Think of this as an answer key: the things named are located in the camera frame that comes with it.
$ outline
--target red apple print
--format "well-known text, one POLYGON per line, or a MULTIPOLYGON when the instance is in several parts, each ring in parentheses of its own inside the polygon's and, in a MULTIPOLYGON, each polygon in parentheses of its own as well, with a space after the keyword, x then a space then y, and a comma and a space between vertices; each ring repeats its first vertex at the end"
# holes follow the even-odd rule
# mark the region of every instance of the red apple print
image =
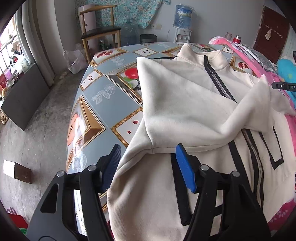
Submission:
POLYGON ((129 68, 124 73, 130 79, 138 79, 139 78, 137 68, 129 68))

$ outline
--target black chair seat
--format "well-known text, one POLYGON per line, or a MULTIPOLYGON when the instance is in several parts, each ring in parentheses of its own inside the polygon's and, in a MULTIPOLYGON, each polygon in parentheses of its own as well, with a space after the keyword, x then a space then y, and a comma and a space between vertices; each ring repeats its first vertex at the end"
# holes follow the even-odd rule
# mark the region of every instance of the black chair seat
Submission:
POLYGON ((81 38, 85 39, 85 38, 88 38, 88 37, 95 36, 97 34, 104 34, 104 33, 117 31, 117 30, 121 30, 121 27, 118 27, 118 26, 105 26, 105 27, 101 27, 101 28, 95 28, 95 29, 86 31, 86 33, 83 34, 81 38))

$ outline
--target blue water bottle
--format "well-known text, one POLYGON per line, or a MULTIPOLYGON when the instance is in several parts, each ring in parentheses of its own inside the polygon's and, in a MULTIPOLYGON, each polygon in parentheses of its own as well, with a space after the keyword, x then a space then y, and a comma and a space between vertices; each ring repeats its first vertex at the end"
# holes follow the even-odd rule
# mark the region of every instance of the blue water bottle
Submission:
POLYGON ((189 30, 193 8, 182 4, 176 5, 174 27, 189 30))

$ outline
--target window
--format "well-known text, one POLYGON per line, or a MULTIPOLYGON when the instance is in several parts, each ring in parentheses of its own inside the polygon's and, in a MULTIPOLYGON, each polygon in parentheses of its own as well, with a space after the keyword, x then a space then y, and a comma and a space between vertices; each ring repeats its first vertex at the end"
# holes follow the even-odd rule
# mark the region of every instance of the window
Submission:
POLYGON ((0 74, 9 68, 10 57, 13 55, 12 42, 16 35, 15 22, 12 18, 0 36, 0 74))

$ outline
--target blue pillow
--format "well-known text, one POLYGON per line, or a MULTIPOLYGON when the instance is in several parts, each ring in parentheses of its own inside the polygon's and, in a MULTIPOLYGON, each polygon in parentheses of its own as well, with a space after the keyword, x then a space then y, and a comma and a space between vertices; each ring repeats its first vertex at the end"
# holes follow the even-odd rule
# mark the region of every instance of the blue pillow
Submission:
POLYGON ((282 77, 285 82, 296 83, 296 66, 288 59, 280 59, 277 63, 278 75, 282 77))

